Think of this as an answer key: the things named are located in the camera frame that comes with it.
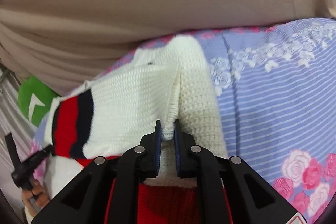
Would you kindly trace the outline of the person's left hand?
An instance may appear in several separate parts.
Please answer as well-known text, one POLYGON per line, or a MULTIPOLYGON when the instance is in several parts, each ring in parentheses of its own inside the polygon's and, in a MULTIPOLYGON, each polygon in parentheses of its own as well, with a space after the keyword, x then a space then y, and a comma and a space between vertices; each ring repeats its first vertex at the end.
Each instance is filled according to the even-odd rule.
POLYGON ((50 197, 38 180, 33 179, 31 184, 31 190, 22 190, 22 201, 29 214, 35 217, 50 202, 50 197))

